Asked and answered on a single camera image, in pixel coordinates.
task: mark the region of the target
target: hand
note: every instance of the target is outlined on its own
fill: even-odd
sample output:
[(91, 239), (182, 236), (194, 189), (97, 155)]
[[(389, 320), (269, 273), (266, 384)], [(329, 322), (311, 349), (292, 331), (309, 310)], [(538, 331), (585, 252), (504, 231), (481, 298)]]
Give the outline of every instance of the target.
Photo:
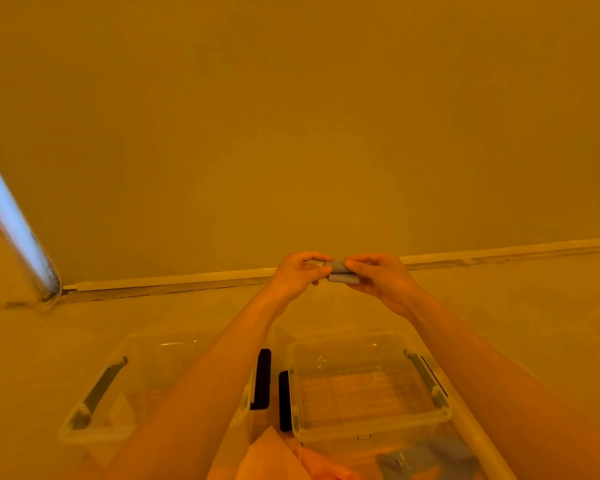
[(357, 254), (346, 258), (344, 264), (360, 276), (359, 285), (347, 286), (375, 296), (392, 312), (410, 318), (408, 298), (419, 286), (399, 257), (378, 253)]
[(282, 259), (271, 281), (261, 291), (280, 301), (274, 318), (280, 316), (291, 301), (302, 295), (309, 283), (317, 285), (320, 278), (324, 278), (332, 272), (333, 268), (331, 266), (318, 266), (305, 262), (310, 259), (317, 261), (334, 260), (332, 256), (314, 251), (289, 254)]

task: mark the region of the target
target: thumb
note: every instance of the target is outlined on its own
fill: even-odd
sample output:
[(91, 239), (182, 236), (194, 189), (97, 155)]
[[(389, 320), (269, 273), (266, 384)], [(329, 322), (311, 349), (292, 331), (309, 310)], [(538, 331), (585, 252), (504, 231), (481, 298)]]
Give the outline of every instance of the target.
[(312, 281), (319, 280), (320, 278), (324, 278), (328, 274), (333, 271), (332, 266), (316, 266), (314, 270), (311, 271), (313, 274)]
[(359, 274), (360, 276), (365, 276), (366, 278), (371, 278), (372, 280), (380, 273), (379, 266), (373, 266), (371, 264), (365, 264), (350, 259), (347, 259), (344, 265), (354, 273)]

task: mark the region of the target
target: small gray cloth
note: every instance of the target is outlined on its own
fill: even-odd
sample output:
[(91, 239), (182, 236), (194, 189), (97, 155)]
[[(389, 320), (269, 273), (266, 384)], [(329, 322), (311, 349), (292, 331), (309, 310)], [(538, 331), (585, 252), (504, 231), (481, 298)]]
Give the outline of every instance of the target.
[(471, 480), (478, 457), (456, 436), (435, 436), (409, 448), (380, 454), (376, 463), (383, 480), (409, 480), (412, 475), (440, 465), (438, 480)]
[(325, 261), (325, 266), (333, 268), (330, 275), (327, 276), (327, 281), (332, 283), (345, 283), (348, 285), (359, 285), (360, 277), (344, 266), (343, 261)]

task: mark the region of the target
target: clear plastic container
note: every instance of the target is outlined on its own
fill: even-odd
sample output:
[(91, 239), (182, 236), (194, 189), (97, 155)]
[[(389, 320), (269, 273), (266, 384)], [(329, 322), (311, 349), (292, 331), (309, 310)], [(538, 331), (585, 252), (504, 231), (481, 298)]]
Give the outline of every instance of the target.
[[(84, 446), (99, 466), (106, 467), (160, 396), (217, 335), (217, 331), (198, 330), (129, 336), (113, 353), (85, 400), (69, 412), (58, 437)], [(249, 447), (255, 375), (251, 371), (214, 465), (237, 468)]]
[(405, 335), (375, 331), (288, 348), (292, 427), (329, 456), (403, 445), (451, 416), (447, 397)]

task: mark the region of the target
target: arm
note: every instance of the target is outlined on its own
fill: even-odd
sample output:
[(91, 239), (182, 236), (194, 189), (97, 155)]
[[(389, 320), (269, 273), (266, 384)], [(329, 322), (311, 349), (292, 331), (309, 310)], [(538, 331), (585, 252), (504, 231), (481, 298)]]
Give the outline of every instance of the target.
[[(312, 251), (285, 257), (266, 287), (138, 425), (105, 479), (207, 477), (271, 323), (309, 283), (331, 272), (305, 263), (310, 259), (333, 260)], [(199, 394), (202, 384), (206, 394)]]
[(515, 475), (600, 479), (600, 431), (418, 286), (399, 258), (357, 255), (345, 265), (362, 277), (351, 288), (412, 323)]

